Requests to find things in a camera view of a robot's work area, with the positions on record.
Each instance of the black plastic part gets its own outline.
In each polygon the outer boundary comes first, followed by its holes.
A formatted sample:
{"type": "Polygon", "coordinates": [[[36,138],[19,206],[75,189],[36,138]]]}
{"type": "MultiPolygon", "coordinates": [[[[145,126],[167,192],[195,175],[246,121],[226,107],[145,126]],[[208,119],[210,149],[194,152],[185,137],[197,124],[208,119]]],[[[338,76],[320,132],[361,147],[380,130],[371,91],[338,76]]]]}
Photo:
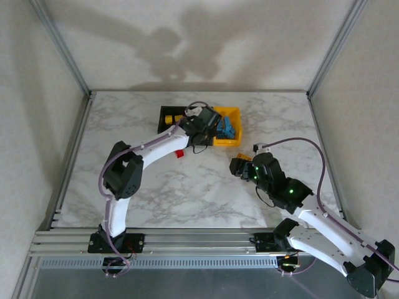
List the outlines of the black plastic part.
{"type": "Polygon", "coordinates": [[[258,187],[266,192],[281,192],[287,187],[287,179],[280,164],[270,153],[257,154],[252,164],[255,167],[258,187]]]}
{"type": "MultiPolygon", "coordinates": [[[[184,115],[185,110],[186,110],[185,106],[161,106],[160,120],[158,122],[158,134],[166,131],[172,125],[174,125],[176,123],[175,117],[178,115],[184,115]],[[172,116],[172,124],[171,125],[167,125],[165,123],[165,117],[167,115],[172,116]]],[[[202,130],[201,128],[198,130],[197,128],[195,128],[194,125],[192,125],[190,127],[191,127],[191,130],[190,130],[191,133],[192,134],[193,134],[193,132],[196,133],[196,135],[193,137],[192,143],[195,143],[195,145],[200,145],[200,146],[213,145],[213,138],[205,138],[205,134],[202,134],[202,135],[198,134],[199,131],[202,130]]]]}
{"type": "Polygon", "coordinates": [[[278,257],[277,264],[285,272],[295,272],[297,270],[295,265],[298,265],[298,256],[278,257]]]}
{"type": "Polygon", "coordinates": [[[281,209],[293,214],[298,207],[302,207],[302,201],[313,194],[304,183],[297,179],[287,178],[284,188],[279,191],[265,191],[272,202],[281,209]]]}
{"type": "MultiPolygon", "coordinates": [[[[119,141],[113,146],[107,161],[129,147],[123,141],[119,141]]],[[[116,200],[128,198],[134,195],[141,185],[143,165],[142,156],[133,152],[124,154],[107,168],[103,176],[103,185],[112,192],[116,200]]]]}
{"type": "Polygon", "coordinates": [[[216,136],[216,126],[221,115],[211,107],[203,107],[198,116],[183,118],[179,126],[190,137],[188,146],[205,145],[216,136]]]}
{"type": "MultiPolygon", "coordinates": [[[[387,240],[376,242],[377,250],[391,263],[395,263],[395,247],[387,240]]],[[[348,273],[347,280],[356,291],[368,298],[374,298],[384,282],[392,272],[392,267],[385,263],[377,254],[364,257],[365,263],[355,267],[350,262],[345,262],[344,267],[348,273]]]]}
{"type": "Polygon", "coordinates": [[[241,179],[245,181],[249,181],[251,178],[255,177],[255,169],[252,166],[252,162],[240,159],[240,158],[233,158],[230,162],[230,173],[233,176],[239,176],[241,179]]]}
{"type": "Polygon", "coordinates": [[[246,181],[252,181],[264,191],[276,207],[293,214],[302,201],[312,193],[304,183],[286,178],[276,158],[270,153],[257,154],[252,161],[233,158],[230,172],[246,181]]]}
{"type": "MultiPolygon", "coordinates": [[[[122,234],[111,238],[112,244],[121,254],[131,254],[135,252],[140,254],[144,247],[144,234],[122,234]]],[[[99,225],[99,230],[91,234],[87,252],[90,254],[112,254],[113,250],[107,242],[107,236],[102,226],[99,225]]]]}
{"type": "Polygon", "coordinates": [[[286,248],[286,251],[293,251],[295,248],[292,248],[288,242],[288,237],[290,235],[291,230],[298,226],[298,222],[285,218],[280,224],[274,229],[274,241],[281,248],[286,248]]]}
{"type": "Polygon", "coordinates": [[[257,232],[254,234],[256,252],[289,252],[296,251],[288,243],[290,231],[298,226],[292,219],[284,219],[273,232],[257,232]]]}

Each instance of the metal frame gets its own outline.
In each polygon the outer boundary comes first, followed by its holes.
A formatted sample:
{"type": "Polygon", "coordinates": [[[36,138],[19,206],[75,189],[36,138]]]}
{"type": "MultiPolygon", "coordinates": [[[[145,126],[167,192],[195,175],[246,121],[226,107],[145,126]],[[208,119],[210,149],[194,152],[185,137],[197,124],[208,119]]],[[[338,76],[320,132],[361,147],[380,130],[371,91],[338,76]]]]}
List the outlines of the metal frame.
{"type": "Polygon", "coordinates": [[[312,100],[315,95],[317,89],[320,87],[323,82],[325,76],[330,70],[335,58],[337,58],[338,53],[340,52],[342,46],[344,45],[349,33],[352,31],[353,26],[355,25],[357,19],[362,13],[366,3],[368,0],[355,0],[350,8],[344,23],[341,25],[337,35],[335,36],[334,41],[332,42],[329,51],[327,52],[321,66],[319,67],[316,76],[314,77],[312,84],[309,87],[307,92],[308,99],[312,100]]]}
{"type": "MultiPolygon", "coordinates": [[[[277,268],[277,257],[269,255],[258,256],[201,256],[201,257],[159,257],[140,256],[131,259],[132,269],[264,269],[277,268]]],[[[45,257],[40,269],[104,269],[104,259],[101,257],[45,257]]],[[[111,269],[123,269],[123,266],[110,266],[111,269]]]]}
{"type": "Polygon", "coordinates": [[[50,204],[49,207],[47,208],[46,218],[44,219],[40,227],[41,230],[51,229],[53,221],[57,219],[57,213],[60,212],[60,209],[62,207],[62,202],[64,200],[67,187],[70,181],[70,176],[72,175],[72,170],[75,165],[77,153],[80,147],[80,142],[82,141],[84,128],[86,126],[86,122],[89,117],[90,109],[93,105],[95,96],[96,93],[93,92],[90,94],[90,96],[83,97],[82,110],[77,118],[78,119],[77,124],[74,128],[74,131],[71,134],[71,138],[67,147],[67,152],[65,154],[66,164],[62,172],[60,184],[57,187],[56,192],[50,199],[50,204]]]}
{"type": "MultiPolygon", "coordinates": [[[[249,241],[256,232],[273,229],[127,229],[128,233],[145,234],[140,256],[239,256],[284,255],[285,252],[256,253],[249,241]]],[[[36,232],[28,251],[30,257],[102,256],[89,254],[90,235],[97,229],[52,229],[36,232]]]]}
{"type": "MultiPolygon", "coordinates": [[[[62,176],[61,184],[55,194],[55,201],[51,207],[52,213],[46,220],[46,229],[48,231],[37,231],[32,241],[28,256],[24,263],[21,276],[19,277],[16,289],[12,298],[29,298],[32,295],[36,283],[38,270],[43,265],[43,261],[52,257],[68,257],[72,259],[101,258],[100,254],[93,255],[87,253],[88,240],[90,234],[96,231],[95,228],[81,229],[52,229],[53,220],[57,219],[57,212],[62,207],[65,192],[70,180],[80,141],[83,136],[85,124],[89,116],[90,108],[95,98],[95,93],[90,94],[90,90],[79,71],[70,51],[68,50],[60,32],[51,18],[50,12],[43,0],[29,0],[33,9],[37,13],[42,25],[50,35],[54,45],[59,51],[67,68],[79,84],[84,93],[87,102],[85,103],[82,114],[79,118],[76,131],[72,134],[72,144],[67,155],[67,166],[62,176]]],[[[363,11],[367,0],[355,0],[342,24],[335,40],[317,71],[312,84],[307,91],[310,110],[314,118],[317,134],[320,143],[325,152],[324,141],[319,129],[319,125],[314,115],[311,100],[320,87],[327,72],[331,68],[335,58],[348,37],[353,25],[363,11]]],[[[334,193],[337,197],[337,204],[342,211],[338,187],[334,178],[334,171],[329,169],[334,193]]],[[[283,255],[285,252],[266,252],[257,254],[254,244],[250,243],[249,237],[255,232],[271,232],[272,228],[267,229],[128,229],[128,232],[138,232],[146,234],[145,247],[140,257],[150,259],[158,257],[159,259],[169,257],[240,257],[250,259],[251,257],[273,257],[283,255]]],[[[377,295],[377,298],[383,298],[383,295],[377,295]]]]}
{"type": "Polygon", "coordinates": [[[47,5],[43,0],[29,0],[29,2],[32,4],[33,9],[35,10],[37,16],[42,22],[43,27],[46,29],[52,42],[61,55],[62,60],[65,62],[75,81],[78,83],[80,90],[86,97],[89,97],[89,87],[87,86],[82,73],[80,73],[80,70],[77,67],[71,53],[69,52],[69,49],[65,44],[60,32],[58,31],[57,26],[55,26],[55,22],[51,17],[51,13],[47,8],[47,5]]]}

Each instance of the wire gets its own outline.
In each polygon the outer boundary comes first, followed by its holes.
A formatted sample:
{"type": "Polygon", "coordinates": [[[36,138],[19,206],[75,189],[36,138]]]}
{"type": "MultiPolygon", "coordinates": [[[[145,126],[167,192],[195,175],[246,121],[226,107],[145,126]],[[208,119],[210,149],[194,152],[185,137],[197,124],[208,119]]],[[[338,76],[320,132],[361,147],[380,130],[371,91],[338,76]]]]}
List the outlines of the wire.
{"type": "MultiPolygon", "coordinates": [[[[342,225],[338,220],[336,220],[334,217],[332,217],[326,209],[324,209],[324,205],[322,204],[321,198],[320,198],[320,194],[321,194],[321,189],[322,189],[322,184],[323,184],[323,179],[324,179],[324,175],[325,175],[325,158],[324,158],[324,154],[320,148],[320,146],[318,146],[314,141],[307,139],[307,138],[303,138],[303,137],[292,137],[292,138],[286,138],[283,140],[279,140],[273,143],[269,143],[269,144],[265,144],[265,143],[260,143],[261,148],[267,148],[270,146],[274,146],[274,145],[279,145],[280,143],[284,143],[284,142],[288,142],[288,141],[295,141],[295,140],[299,140],[299,141],[306,141],[310,144],[312,144],[317,151],[320,154],[320,157],[322,159],[322,172],[320,174],[320,180],[319,183],[317,185],[317,192],[316,192],[316,199],[317,199],[317,204],[319,205],[319,209],[323,212],[327,214],[327,218],[330,219],[332,222],[334,222],[338,227],[340,227],[342,230],[344,230],[347,234],[351,235],[355,240],[357,240],[359,243],[363,244],[365,241],[363,239],[361,239],[358,235],[354,234],[351,230],[349,230],[348,228],[346,228],[344,225],[342,225]]],[[[390,267],[392,267],[392,269],[395,269],[397,272],[399,272],[399,268],[391,263],[391,261],[389,261],[383,254],[381,254],[377,249],[374,249],[371,245],[367,244],[366,245],[367,249],[370,249],[373,253],[375,253],[378,257],[380,257],[385,263],[387,263],[390,267]]]]}
{"type": "Polygon", "coordinates": [[[298,267],[302,266],[302,264],[300,263],[300,260],[299,260],[299,251],[297,252],[297,259],[298,259],[298,267]]]}
{"type": "Polygon", "coordinates": [[[126,245],[127,245],[127,247],[130,249],[130,251],[131,251],[131,255],[130,255],[130,257],[129,257],[129,259],[131,259],[131,257],[133,257],[133,254],[135,255],[135,259],[137,259],[137,253],[133,250],[133,245],[132,245],[132,243],[130,243],[130,242],[126,242],[126,245]]]}
{"type": "MultiPolygon", "coordinates": [[[[191,104],[189,104],[189,105],[187,106],[187,108],[186,108],[185,111],[187,111],[187,109],[188,109],[189,107],[191,107],[192,105],[194,105],[194,104],[196,104],[196,103],[203,103],[203,104],[205,104],[207,107],[209,106],[209,105],[208,105],[207,103],[205,103],[205,102],[200,102],[200,101],[198,101],[198,102],[193,102],[193,103],[191,103],[191,104]]],[[[130,261],[129,261],[126,257],[124,257],[124,256],[118,251],[118,249],[116,249],[116,247],[112,244],[111,233],[110,233],[110,228],[109,228],[109,219],[110,219],[110,213],[111,213],[111,201],[114,199],[114,195],[113,195],[113,194],[105,193],[105,191],[103,190],[102,183],[103,183],[104,174],[105,174],[106,170],[110,167],[110,165],[111,165],[112,163],[114,163],[117,159],[119,159],[120,157],[122,157],[123,155],[125,155],[125,154],[127,154],[127,153],[131,153],[132,151],[142,150],[143,148],[146,148],[146,147],[155,145],[155,144],[157,144],[157,143],[159,143],[159,142],[161,142],[161,141],[163,141],[163,140],[169,138],[170,136],[172,136],[173,133],[179,128],[180,121],[181,121],[181,120],[179,120],[178,122],[176,122],[175,127],[170,131],[171,134],[164,134],[164,135],[159,136],[157,139],[154,139],[154,140],[149,141],[148,143],[145,143],[144,145],[139,145],[139,146],[136,146],[136,147],[134,147],[134,148],[125,149],[124,151],[121,151],[121,152],[117,153],[114,157],[110,158],[110,159],[105,163],[104,167],[101,169],[101,172],[100,172],[100,175],[99,175],[98,187],[99,187],[100,194],[101,194],[103,197],[105,197],[106,200],[107,200],[107,203],[105,204],[105,217],[104,217],[105,235],[107,236],[107,242],[108,242],[108,245],[110,246],[110,248],[112,249],[112,251],[123,261],[123,263],[124,263],[125,266],[126,266],[126,267],[123,269],[123,270],[125,270],[125,271],[122,270],[122,271],[119,272],[119,273],[115,273],[115,274],[113,275],[114,278],[117,278],[117,277],[119,277],[119,276],[121,276],[121,275],[124,275],[124,274],[126,274],[126,273],[130,270],[130,261]]],[[[110,264],[108,264],[107,268],[105,269],[105,275],[106,275],[106,276],[109,275],[109,272],[108,272],[109,266],[110,266],[110,264]]]]}
{"type": "Polygon", "coordinates": [[[294,252],[293,254],[288,255],[289,257],[293,257],[294,255],[298,255],[299,254],[299,250],[297,252],[294,252]]]}
{"type": "Polygon", "coordinates": [[[275,207],[276,205],[274,205],[274,206],[271,206],[270,204],[268,204],[266,201],[264,201],[262,198],[261,198],[261,196],[259,195],[259,192],[257,191],[258,190],[258,187],[257,186],[255,186],[255,192],[256,192],[256,195],[259,197],[259,199],[262,201],[262,202],[264,202],[268,207],[275,207]]]}
{"type": "Polygon", "coordinates": [[[302,274],[302,273],[304,273],[305,271],[307,271],[308,269],[310,269],[311,267],[313,267],[313,265],[316,263],[316,260],[317,260],[317,258],[314,258],[314,260],[308,265],[308,266],[306,266],[305,268],[303,268],[302,270],[300,270],[300,271],[295,271],[295,272],[286,272],[286,271],[284,271],[283,269],[281,269],[280,267],[279,268],[276,268],[277,269],[277,271],[279,271],[279,272],[281,272],[281,273],[283,273],[283,274],[289,274],[289,275],[298,275],[298,274],[302,274]]]}
{"type": "Polygon", "coordinates": [[[194,154],[200,154],[200,153],[202,153],[204,150],[206,150],[208,148],[208,145],[205,145],[205,148],[203,149],[203,150],[201,150],[201,151],[195,151],[195,145],[193,145],[193,153],[194,154]]]}
{"type": "Polygon", "coordinates": [[[193,105],[195,105],[195,104],[203,104],[203,105],[205,105],[206,107],[209,107],[208,103],[205,103],[205,102],[203,102],[203,101],[195,101],[195,102],[189,104],[189,105],[186,107],[186,109],[185,109],[185,114],[187,114],[188,109],[190,109],[190,107],[193,106],[193,105]]]}

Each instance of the blue block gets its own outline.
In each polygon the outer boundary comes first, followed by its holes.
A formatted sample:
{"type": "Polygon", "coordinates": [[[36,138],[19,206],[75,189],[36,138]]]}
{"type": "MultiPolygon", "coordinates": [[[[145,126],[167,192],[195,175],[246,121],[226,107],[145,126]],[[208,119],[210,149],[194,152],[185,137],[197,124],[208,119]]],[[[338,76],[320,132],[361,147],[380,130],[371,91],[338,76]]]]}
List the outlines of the blue block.
{"type": "Polygon", "coordinates": [[[216,127],[216,132],[218,132],[218,133],[223,133],[223,120],[220,120],[220,121],[218,122],[218,125],[217,125],[217,127],[216,127]]]}
{"type": "Polygon", "coordinates": [[[231,131],[231,122],[230,122],[230,118],[228,116],[224,117],[224,130],[225,131],[231,131]]]}
{"type": "Polygon", "coordinates": [[[236,136],[232,132],[226,132],[225,135],[226,135],[227,139],[234,139],[234,137],[236,136]]]}

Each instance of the red block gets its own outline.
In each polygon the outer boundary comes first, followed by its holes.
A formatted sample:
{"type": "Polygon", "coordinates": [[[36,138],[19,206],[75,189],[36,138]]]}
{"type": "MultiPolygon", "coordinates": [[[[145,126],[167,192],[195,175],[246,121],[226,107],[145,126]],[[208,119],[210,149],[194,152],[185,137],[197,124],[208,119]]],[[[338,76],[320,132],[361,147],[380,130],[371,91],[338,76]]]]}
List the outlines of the red block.
{"type": "Polygon", "coordinates": [[[175,151],[176,157],[177,158],[181,158],[185,155],[185,151],[183,151],[182,149],[179,149],[178,151],[175,151]]]}

